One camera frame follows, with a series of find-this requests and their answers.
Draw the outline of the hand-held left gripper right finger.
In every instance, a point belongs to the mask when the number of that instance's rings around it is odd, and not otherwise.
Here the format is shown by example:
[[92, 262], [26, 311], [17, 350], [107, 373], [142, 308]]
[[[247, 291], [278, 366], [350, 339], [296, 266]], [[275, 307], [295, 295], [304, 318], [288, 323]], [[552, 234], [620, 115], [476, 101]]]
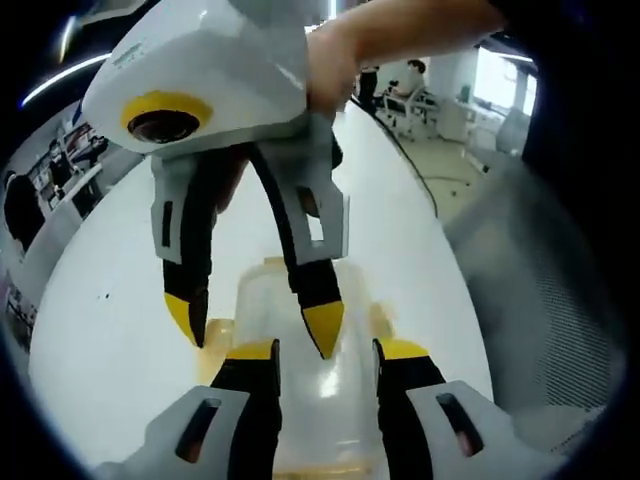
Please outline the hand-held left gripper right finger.
[[429, 352], [373, 340], [378, 426], [392, 479], [544, 479], [550, 456], [520, 440], [511, 417]]

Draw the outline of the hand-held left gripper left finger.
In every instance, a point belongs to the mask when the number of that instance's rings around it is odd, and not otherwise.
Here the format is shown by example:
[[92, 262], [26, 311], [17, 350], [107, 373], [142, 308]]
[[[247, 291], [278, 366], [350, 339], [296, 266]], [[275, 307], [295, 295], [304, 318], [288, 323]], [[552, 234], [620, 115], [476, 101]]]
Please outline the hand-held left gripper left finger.
[[231, 350], [213, 381], [174, 401], [146, 427], [144, 442], [98, 479], [270, 479], [282, 428], [280, 342]]

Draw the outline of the person's right hand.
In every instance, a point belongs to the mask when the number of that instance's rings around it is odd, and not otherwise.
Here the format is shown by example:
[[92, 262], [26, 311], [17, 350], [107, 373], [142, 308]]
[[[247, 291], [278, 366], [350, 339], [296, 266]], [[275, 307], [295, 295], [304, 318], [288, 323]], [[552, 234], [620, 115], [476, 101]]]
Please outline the person's right hand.
[[358, 41], [342, 21], [331, 20], [307, 35], [307, 51], [309, 108], [333, 120], [360, 71]]

